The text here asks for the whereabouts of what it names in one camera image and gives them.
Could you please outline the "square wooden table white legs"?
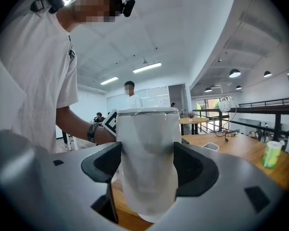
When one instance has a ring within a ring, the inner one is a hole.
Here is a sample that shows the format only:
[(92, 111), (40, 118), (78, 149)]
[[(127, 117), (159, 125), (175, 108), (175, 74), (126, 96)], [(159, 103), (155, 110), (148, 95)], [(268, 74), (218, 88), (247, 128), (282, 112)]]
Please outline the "square wooden table white legs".
[[(228, 142), (225, 142), (223, 138), (217, 137), (213, 133), (184, 135), (182, 136), (182, 139), (186, 140), (191, 145), (197, 146), (203, 146), (208, 142), (215, 143), (220, 147), (220, 153), (231, 154), (244, 158), (276, 181), (284, 190), (289, 190), (288, 153), (282, 152), (275, 168), (267, 169), (262, 166), (265, 144), (251, 139), (246, 135), (238, 134), (235, 137), (229, 138)], [(152, 225), (151, 223), (142, 220), (136, 213), (127, 207), (118, 173), (116, 173), (112, 179), (112, 190), (119, 226), (132, 231), (145, 231)]]

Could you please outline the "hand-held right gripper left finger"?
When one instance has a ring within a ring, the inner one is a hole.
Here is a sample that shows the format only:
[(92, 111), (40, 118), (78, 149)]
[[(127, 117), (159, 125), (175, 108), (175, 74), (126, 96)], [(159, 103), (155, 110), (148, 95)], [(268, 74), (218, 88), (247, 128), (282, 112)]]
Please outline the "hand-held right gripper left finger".
[(120, 153), (115, 142), (49, 154), (0, 131), (0, 194), (37, 231), (124, 231), (111, 189)]

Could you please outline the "long ceiling light bar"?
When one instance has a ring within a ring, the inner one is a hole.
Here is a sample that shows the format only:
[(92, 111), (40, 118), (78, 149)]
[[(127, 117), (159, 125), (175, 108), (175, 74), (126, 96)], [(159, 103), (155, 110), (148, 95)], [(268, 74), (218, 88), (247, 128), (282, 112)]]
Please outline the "long ceiling light bar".
[(158, 62), (158, 63), (155, 63), (155, 64), (151, 64), (151, 65), (147, 65), (147, 66), (144, 66), (144, 67), (141, 67), (141, 68), (133, 70), (133, 73), (135, 73), (135, 74), (136, 73), (140, 73), (140, 72), (143, 72), (143, 71), (146, 71), (146, 70), (149, 70), (149, 69), (160, 67), (161, 65), (162, 65), (161, 62)]
[(101, 82), (100, 84), (101, 85), (106, 85), (106, 84), (111, 83), (111, 82), (116, 81), (116, 80), (118, 80), (118, 77), (113, 77), (113, 78), (110, 78), (108, 80), (105, 80), (105, 81)]

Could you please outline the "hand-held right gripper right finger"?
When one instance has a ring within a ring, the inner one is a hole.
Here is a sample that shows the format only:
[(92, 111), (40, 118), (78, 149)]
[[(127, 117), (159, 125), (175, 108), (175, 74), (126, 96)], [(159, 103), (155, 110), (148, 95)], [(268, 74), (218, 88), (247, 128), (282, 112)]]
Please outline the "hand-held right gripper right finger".
[(285, 191), (247, 160), (174, 143), (179, 187), (175, 202), (148, 231), (254, 231)]

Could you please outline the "white electric kettle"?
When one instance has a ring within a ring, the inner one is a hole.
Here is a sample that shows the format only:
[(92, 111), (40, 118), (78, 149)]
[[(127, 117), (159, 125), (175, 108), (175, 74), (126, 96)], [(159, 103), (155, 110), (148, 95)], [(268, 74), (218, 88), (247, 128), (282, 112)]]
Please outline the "white electric kettle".
[(177, 108), (146, 107), (118, 111), (121, 142), (119, 175), (128, 207), (156, 223), (175, 202), (178, 174), (174, 143), (181, 142)]

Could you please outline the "round wooden table black legs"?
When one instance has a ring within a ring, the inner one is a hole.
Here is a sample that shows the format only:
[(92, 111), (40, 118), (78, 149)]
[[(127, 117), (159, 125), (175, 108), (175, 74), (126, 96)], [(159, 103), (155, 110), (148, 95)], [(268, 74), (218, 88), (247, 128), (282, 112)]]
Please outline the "round wooden table black legs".
[(181, 118), (180, 125), (181, 125), (181, 135), (184, 135), (184, 125), (191, 125), (191, 133), (192, 135), (198, 134), (197, 124), (201, 124), (204, 122), (208, 122), (209, 119), (205, 117), (193, 117), (193, 118)]

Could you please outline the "black metal railing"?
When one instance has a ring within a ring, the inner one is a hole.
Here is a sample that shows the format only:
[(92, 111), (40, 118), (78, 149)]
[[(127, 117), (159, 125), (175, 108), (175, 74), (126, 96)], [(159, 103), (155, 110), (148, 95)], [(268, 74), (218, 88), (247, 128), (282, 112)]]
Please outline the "black metal railing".
[(227, 113), (235, 114), (265, 114), (274, 116), (274, 127), (269, 128), (265, 126), (252, 125), (248, 123), (229, 120), (230, 123), (242, 125), (245, 127), (256, 128), (263, 131), (273, 133), (273, 138), (278, 139), (279, 136), (284, 135), (289, 137), (289, 130), (282, 129), (282, 116), (289, 116), (289, 98), (268, 100), (263, 102), (243, 103), (231, 107), (226, 110)]

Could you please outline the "person's left forearm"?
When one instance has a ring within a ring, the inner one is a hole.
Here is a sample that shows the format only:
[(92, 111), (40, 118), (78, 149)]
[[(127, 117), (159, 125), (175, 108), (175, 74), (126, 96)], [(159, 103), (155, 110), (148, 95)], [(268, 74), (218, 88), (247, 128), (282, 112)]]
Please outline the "person's left forearm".
[(56, 109), (56, 125), (69, 135), (97, 145), (116, 141), (116, 137), (104, 127), (82, 120), (69, 106)]

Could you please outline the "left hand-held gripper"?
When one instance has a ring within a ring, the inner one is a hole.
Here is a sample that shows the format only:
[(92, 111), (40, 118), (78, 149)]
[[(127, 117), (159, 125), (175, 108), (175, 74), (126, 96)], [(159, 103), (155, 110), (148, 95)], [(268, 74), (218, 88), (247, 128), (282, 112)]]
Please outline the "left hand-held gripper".
[(116, 136), (116, 118), (117, 118), (117, 110), (114, 109), (108, 114), (108, 116), (102, 122), (102, 126), (113, 136)]

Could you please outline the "person's white t-shirt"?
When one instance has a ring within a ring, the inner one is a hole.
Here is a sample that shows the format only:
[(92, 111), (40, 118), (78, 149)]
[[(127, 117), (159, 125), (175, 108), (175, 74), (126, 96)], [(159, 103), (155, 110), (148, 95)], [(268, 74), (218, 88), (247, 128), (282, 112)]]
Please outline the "person's white t-shirt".
[(71, 5), (56, 13), (28, 12), (0, 32), (0, 130), (58, 152), (56, 111), (78, 101)]

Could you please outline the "white rectangular container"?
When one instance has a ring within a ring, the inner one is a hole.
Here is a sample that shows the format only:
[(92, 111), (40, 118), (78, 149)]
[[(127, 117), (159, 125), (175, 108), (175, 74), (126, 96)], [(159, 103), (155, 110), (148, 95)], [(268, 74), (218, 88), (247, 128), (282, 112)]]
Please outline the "white rectangular container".
[(208, 142), (205, 145), (203, 145), (203, 148), (213, 150), (213, 151), (218, 151), (220, 147), (215, 143)]

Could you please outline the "white globe lamp gold arc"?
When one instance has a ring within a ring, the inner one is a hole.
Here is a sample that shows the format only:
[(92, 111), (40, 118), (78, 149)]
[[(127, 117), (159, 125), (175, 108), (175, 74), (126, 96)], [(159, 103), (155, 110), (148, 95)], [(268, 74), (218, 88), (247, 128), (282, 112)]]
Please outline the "white globe lamp gold arc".
[(219, 111), (221, 113), (220, 118), (222, 117), (223, 113), (229, 113), (231, 111), (232, 104), (234, 104), (234, 114), (232, 115), (232, 117), (230, 117), (228, 119), (228, 121), (226, 121), (226, 123), (223, 125), (223, 133), (225, 135), (231, 134), (233, 133), (233, 131), (230, 129), (230, 124), (233, 121), (233, 119), (236, 116), (237, 113), (237, 105), (235, 100), (231, 97), (231, 96), (224, 96), (221, 98), (220, 102), (219, 102)]

